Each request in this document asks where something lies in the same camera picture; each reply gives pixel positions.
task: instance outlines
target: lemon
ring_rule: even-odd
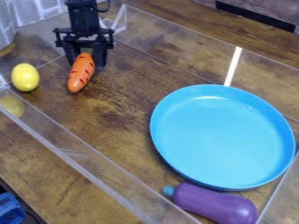
[[[24,102],[13,94],[8,94],[0,98],[0,106],[17,118],[24,114]]]
[[[36,68],[27,63],[19,64],[12,71],[12,82],[13,86],[24,92],[35,90],[40,83]]]

